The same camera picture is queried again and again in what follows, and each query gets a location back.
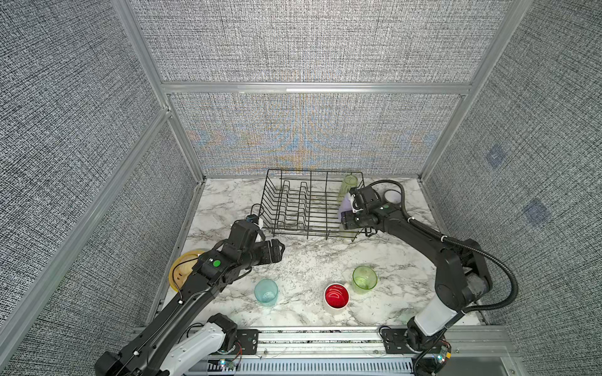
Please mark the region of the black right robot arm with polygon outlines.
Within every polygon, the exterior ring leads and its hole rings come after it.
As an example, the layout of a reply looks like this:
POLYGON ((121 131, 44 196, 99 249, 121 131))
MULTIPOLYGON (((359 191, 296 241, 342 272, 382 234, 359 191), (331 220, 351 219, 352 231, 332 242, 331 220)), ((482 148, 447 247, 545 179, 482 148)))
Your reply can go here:
POLYGON ((408 347, 419 352, 434 346, 446 328, 467 314, 467 307, 492 290, 492 279, 478 244, 437 232, 408 215, 401 206, 377 204, 371 210, 345 211, 341 223, 346 230, 373 229, 388 233, 425 255, 436 269, 435 296, 407 323, 408 347))

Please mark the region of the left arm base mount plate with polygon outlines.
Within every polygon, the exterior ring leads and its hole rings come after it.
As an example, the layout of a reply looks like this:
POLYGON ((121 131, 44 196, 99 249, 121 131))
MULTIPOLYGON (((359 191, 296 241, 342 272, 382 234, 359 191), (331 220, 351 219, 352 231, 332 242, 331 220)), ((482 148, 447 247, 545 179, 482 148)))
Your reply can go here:
POLYGON ((225 343, 214 355, 234 356, 256 355, 260 331, 257 329, 238 329, 234 335, 227 335, 225 343))

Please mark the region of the lilac plastic cup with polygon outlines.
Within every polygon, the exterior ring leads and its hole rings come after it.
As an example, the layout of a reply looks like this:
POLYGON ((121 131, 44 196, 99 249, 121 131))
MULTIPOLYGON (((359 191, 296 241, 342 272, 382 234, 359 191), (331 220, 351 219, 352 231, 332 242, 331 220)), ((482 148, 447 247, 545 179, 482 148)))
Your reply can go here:
POLYGON ((349 192, 347 192, 343 196, 343 199, 341 200, 340 206, 338 208, 337 218, 338 218, 339 224, 341 224, 343 221, 343 213, 351 211, 353 209, 351 201, 352 201, 352 196, 350 195, 349 192))

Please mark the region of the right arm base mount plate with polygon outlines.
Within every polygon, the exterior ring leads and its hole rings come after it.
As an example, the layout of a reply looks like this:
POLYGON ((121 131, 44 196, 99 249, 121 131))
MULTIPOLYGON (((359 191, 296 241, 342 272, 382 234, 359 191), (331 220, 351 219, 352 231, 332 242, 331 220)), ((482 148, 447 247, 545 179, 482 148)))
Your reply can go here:
POLYGON ((382 338, 386 354, 414 354, 407 343, 405 329, 393 329, 388 326, 383 326, 378 330, 378 332, 379 336, 382 338))

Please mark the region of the tall light green cup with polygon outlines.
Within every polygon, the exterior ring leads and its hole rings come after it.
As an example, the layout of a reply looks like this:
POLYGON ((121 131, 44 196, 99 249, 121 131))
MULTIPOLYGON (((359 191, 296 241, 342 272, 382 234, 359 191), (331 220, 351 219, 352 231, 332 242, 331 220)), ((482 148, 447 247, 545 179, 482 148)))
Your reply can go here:
POLYGON ((338 194, 339 202, 342 202, 345 196, 349 193, 351 188, 355 188, 358 185, 358 178, 356 175, 349 174, 343 178, 338 194))

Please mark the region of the teal frosted cup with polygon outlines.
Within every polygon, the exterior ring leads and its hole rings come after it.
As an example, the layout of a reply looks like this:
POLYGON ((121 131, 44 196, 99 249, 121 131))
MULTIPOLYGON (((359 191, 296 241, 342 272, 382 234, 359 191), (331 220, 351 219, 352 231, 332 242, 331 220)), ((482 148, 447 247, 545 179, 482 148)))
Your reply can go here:
POLYGON ((261 280, 254 288, 257 302, 263 306, 274 306, 277 303, 279 289, 271 279, 261 280))

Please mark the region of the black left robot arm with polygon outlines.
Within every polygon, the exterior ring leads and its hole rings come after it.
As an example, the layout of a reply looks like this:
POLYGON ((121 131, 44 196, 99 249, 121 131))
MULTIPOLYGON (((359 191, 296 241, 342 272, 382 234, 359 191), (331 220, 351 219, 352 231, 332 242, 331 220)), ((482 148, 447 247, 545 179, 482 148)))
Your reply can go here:
POLYGON ((236 347, 237 325, 216 314, 190 338, 184 334, 197 315, 228 285, 254 266, 282 261, 285 246, 268 241, 254 222, 234 222, 227 239, 202 253, 183 287, 155 319, 120 352, 105 352, 95 363, 97 375, 182 375, 197 361, 236 347))

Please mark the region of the black wire dish rack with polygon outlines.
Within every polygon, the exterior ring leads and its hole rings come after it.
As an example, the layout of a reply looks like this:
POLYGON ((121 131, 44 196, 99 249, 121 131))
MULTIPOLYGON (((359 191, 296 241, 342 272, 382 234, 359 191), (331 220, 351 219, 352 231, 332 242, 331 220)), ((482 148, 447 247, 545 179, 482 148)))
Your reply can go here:
POLYGON ((357 171, 268 169, 261 200, 251 214, 274 236, 353 241, 360 230, 345 230, 339 215, 340 188, 349 175, 357 178, 358 186, 365 185, 363 173, 357 171))

